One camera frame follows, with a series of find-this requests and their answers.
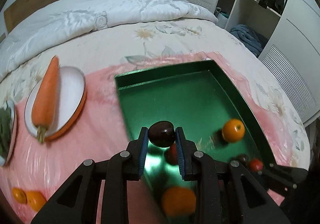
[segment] door vent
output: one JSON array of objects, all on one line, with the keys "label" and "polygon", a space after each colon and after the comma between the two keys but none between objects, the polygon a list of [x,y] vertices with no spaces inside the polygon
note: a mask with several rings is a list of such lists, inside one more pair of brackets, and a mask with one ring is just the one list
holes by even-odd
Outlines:
[{"label": "door vent", "polygon": [[203,0],[187,0],[193,4],[196,4],[196,5],[199,5],[199,6],[202,6],[204,8],[206,8],[207,10],[210,10],[212,5],[208,2],[205,2]]},{"label": "door vent", "polygon": [[278,80],[301,118],[308,110],[316,107],[316,101],[300,74],[274,45],[263,58],[262,63]]}]

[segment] pink plastic sheet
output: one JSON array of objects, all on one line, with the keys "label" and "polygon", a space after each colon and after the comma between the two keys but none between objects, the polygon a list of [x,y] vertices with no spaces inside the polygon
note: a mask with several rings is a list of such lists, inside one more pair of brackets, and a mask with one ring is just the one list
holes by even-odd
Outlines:
[{"label": "pink plastic sheet", "polygon": [[[116,94],[114,75],[134,69],[204,59],[214,59],[226,72],[259,121],[277,163],[289,165],[292,138],[286,126],[276,113],[255,104],[246,78],[234,71],[220,54],[201,52],[159,57],[141,62],[138,67],[126,63],[86,75],[88,95],[82,114],[70,131],[53,142],[41,145],[31,137],[23,118],[26,100],[16,105],[18,115],[16,145],[9,165],[0,169],[0,187],[22,221],[30,223],[36,212],[28,205],[19,204],[13,199],[12,187],[19,187],[25,191],[39,190],[46,199],[49,199],[85,159],[90,158],[99,162],[126,149],[128,138]],[[278,203],[282,200],[275,193],[272,193],[272,197]],[[141,181],[128,183],[128,208],[130,224],[161,223],[163,220],[148,188]]]}]

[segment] silver bolt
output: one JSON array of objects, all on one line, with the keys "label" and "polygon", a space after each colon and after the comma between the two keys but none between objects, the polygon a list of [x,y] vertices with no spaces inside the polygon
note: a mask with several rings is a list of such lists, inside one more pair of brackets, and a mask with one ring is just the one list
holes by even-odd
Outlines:
[{"label": "silver bolt", "polygon": [[230,162],[230,164],[231,164],[232,167],[238,167],[238,166],[240,165],[239,162],[236,161],[236,160],[232,160],[232,161]]},{"label": "silver bolt", "polygon": [[198,158],[203,157],[203,153],[201,151],[196,151],[194,155],[195,157],[198,157]]},{"label": "silver bolt", "polygon": [[120,156],[121,157],[128,157],[130,155],[130,153],[128,152],[128,151],[122,151],[121,153],[120,153]]},{"label": "silver bolt", "polygon": [[84,164],[86,167],[92,165],[92,163],[93,163],[93,161],[92,161],[91,159],[86,159],[86,160],[83,161],[83,164]]}]

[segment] metal tray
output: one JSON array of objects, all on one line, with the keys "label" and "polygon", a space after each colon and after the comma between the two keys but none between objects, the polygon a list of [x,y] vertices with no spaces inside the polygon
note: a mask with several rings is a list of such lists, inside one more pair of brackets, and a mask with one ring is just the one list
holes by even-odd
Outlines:
[{"label": "metal tray", "polygon": [[[115,76],[115,81],[130,140],[138,138],[141,127],[168,120],[174,127],[182,127],[187,139],[216,160],[229,162],[245,153],[264,164],[275,163],[248,104],[213,60],[128,72]],[[241,119],[246,133],[242,141],[227,144],[219,133],[231,118]],[[144,177],[158,203],[168,187],[195,187],[182,180],[178,166],[165,161],[166,150],[149,142],[145,163]]]}]

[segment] folded blanket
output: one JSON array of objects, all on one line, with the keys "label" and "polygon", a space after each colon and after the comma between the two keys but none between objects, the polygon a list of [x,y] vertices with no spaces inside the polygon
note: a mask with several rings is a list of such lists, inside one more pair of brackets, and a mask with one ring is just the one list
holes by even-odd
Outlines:
[{"label": "folded blanket", "polygon": [[230,30],[230,33],[239,39],[256,57],[261,54],[263,47],[261,46],[261,42],[254,30],[250,29],[246,25],[239,24],[233,27]]}]

